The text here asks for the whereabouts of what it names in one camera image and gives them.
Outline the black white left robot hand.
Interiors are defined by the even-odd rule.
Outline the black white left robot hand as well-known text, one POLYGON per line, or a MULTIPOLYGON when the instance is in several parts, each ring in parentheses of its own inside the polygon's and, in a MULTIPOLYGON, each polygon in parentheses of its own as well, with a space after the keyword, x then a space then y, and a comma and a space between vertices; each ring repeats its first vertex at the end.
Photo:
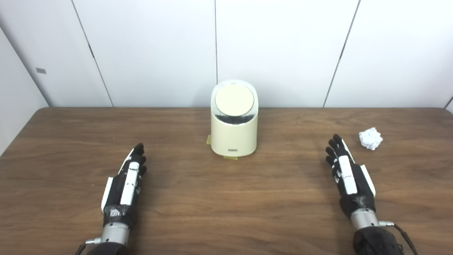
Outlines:
POLYGON ((144 144, 137 144, 124 159, 118 174, 107 179, 101 203, 103 226, 121 223, 133 230, 138 221, 138 197, 147 171, 144 144))

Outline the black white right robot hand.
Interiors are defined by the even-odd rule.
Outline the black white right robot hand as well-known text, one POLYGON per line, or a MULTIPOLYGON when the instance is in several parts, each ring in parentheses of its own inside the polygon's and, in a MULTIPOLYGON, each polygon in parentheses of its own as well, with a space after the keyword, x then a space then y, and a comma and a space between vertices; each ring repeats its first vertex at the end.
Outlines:
POLYGON ((375 187, 364 165, 356 163, 346 142, 338 134, 328 141, 326 162, 340 194, 342 212, 350 217, 359 209, 376 212, 375 187))

